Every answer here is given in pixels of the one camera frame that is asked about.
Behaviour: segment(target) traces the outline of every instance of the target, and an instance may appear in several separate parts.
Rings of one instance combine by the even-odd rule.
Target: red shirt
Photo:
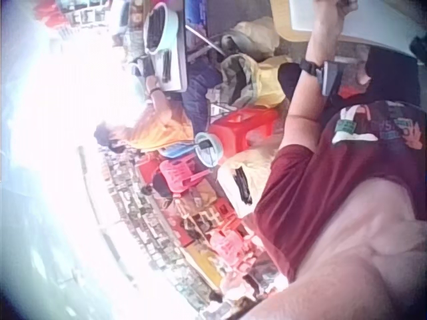
[[[290,281],[326,223],[361,182],[405,186],[417,219],[426,216],[426,114],[379,101],[346,108],[326,126],[315,153],[279,151],[256,222],[267,252]]]

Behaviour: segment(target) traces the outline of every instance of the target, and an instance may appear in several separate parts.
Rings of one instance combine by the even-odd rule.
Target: white table
[[[164,83],[163,78],[163,53],[151,56],[155,75],[159,79],[163,91],[184,92],[187,90],[187,53],[185,48],[185,13],[184,0],[166,1],[167,6],[178,14],[179,27],[176,42],[171,46],[171,79]]]

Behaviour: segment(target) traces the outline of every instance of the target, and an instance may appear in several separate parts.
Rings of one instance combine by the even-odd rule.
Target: white plastic bag
[[[274,28],[274,22],[271,17],[238,23],[233,30],[249,37],[257,45],[257,49],[266,57],[273,57],[274,51],[280,43],[280,36]]]

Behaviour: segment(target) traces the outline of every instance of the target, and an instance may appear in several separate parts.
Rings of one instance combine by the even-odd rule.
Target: wrist
[[[154,87],[153,89],[151,89],[149,91],[149,96],[151,97],[153,95],[153,93],[155,93],[156,91],[161,91],[160,87]]]
[[[313,31],[308,43],[306,60],[322,66],[325,61],[333,61],[336,53],[338,36],[322,31]]]

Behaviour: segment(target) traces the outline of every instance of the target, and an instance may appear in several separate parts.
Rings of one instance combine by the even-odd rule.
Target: yellow top
[[[181,103],[171,101],[172,117],[166,123],[153,105],[148,105],[139,121],[125,136],[131,147],[155,151],[179,142],[192,142],[193,126],[184,113]]]

